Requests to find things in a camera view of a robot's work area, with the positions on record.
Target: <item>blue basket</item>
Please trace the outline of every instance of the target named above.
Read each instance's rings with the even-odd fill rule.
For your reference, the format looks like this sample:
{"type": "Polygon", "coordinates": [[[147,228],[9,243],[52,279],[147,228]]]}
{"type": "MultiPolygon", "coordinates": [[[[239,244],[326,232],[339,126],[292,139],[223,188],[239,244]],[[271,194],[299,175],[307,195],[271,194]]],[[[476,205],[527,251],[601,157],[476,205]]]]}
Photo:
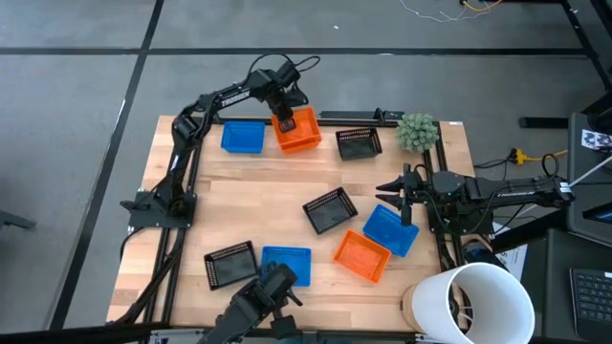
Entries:
{"type": "Polygon", "coordinates": [[[264,247],[261,266],[270,262],[285,263],[297,276],[294,286],[310,286],[311,250],[305,247],[264,247]]]}
{"type": "Polygon", "coordinates": [[[257,121],[228,121],[223,126],[221,147],[230,153],[259,154],[264,148],[266,124],[257,121]]]}
{"type": "Polygon", "coordinates": [[[419,228],[402,226],[402,218],[390,209],[378,204],[363,226],[363,234],[387,247],[391,253],[405,257],[414,243],[419,228]]]}

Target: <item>black computer monitor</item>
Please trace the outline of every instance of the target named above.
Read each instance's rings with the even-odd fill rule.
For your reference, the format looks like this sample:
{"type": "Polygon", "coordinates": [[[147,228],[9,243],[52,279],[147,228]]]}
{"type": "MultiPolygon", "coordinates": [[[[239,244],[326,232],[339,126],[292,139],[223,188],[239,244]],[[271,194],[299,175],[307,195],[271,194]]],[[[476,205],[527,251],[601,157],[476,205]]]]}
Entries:
{"type": "Polygon", "coordinates": [[[582,215],[585,219],[612,225],[612,202],[586,210],[582,215]]]}
{"type": "Polygon", "coordinates": [[[598,101],[583,110],[589,125],[598,133],[612,135],[612,92],[608,91],[598,101]]]}

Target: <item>plastic basket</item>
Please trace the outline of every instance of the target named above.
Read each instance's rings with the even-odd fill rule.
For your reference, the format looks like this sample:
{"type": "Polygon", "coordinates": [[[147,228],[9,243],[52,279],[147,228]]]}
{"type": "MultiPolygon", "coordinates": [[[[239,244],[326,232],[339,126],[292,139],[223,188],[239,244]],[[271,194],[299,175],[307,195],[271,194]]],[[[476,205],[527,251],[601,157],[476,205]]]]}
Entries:
{"type": "Polygon", "coordinates": [[[321,133],[318,130],[317,117],[312,107],[294,109],[295,129],[281,133],[278,128],[278,119],[272,116],[272,125],[280,149],[285,153],[294,153],[314,148],[321,142],[321,133]]]}
{"type": "Polygon", "coordinates": [[[419,234],[419,228],[415,225],[402,226],[399,215],[378,204],[363,226],[363,234],[387,247],[393,254],[405,257],[419,234]]]}
{"type": "Polygon", "coordinates": [[[261,252],[261,266],[270,262],[286,264],[297,276],[294,286],[310,286],[310,267],[312,253],[306,247],[264,247],[261,252]]]}
{"type": "Polygon", "coordinates": [[[317,234],[358,215],[357,209],[342,187],[302,206],[317,234]]]}
{"type": "Polygon", "coordinates": [[[334,260],[367,280],[378,283],[390,257],[391,251],[388,249],[347,230],[334,260]]]}
{"type": "Polygon", "coordinates": [[[257,275],[251,241],[214,251],[204,256],[210,290],[257,275]]]}
{"type": "Polygon", "coordinates": [[[383,152],[376,128],[337,131],[336,142],[344,161],[374,158],[383,152]]]}
{"type": "Polygon", "coordinates": [[[228,121],[223,126],[221,147],[230,153],[259,154],[264,148],[266,124],[257,121],[228,121]]]}

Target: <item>keyboard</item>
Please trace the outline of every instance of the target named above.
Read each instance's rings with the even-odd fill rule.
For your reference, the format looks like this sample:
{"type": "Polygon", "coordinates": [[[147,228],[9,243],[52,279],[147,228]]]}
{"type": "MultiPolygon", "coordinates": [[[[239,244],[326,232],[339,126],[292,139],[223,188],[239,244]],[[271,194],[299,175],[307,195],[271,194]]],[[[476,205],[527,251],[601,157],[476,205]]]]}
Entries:
{"type": "Polygon", "coordinates": [[[601,342],[612,333],[612,271],[570,269],[576,334],[601,342]]]}

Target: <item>orange basket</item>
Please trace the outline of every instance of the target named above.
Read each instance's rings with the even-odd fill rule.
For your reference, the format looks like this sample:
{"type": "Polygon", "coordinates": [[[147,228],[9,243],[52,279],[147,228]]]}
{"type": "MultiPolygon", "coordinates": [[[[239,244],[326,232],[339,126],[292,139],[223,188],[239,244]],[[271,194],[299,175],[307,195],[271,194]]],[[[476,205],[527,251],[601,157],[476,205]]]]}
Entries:
{"type": "Polygon", "coordinates": [[[390,257],[390,250],[352,230],[347,230],[334,260],[358,275],[378,283],[390,257]]]}
{"type": "Polygon", "coordinates": [[[276,132],[276,139],[284,153],[294,153],[315,148],[321,142],[321,133],[318,130],[317,117],[312,107],[294,109],[295,129],[281,133],[278,128],[278,119],[272,115],[272,125],[276,132]]]}

